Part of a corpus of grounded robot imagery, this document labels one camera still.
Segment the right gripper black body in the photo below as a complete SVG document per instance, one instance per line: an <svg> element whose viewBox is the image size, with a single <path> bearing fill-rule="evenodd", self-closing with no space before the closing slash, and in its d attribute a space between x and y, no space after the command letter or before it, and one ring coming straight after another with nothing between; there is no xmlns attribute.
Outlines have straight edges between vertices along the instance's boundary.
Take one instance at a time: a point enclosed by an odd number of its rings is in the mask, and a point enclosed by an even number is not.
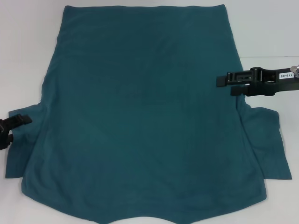
<svg viewBox="0 0 299 224"><path fill-rule="evenodd" d="M253 80L249 83L247 96L273 96L277 92L299 89L299 67L267 70L261 67L250 69Z"/></svg>

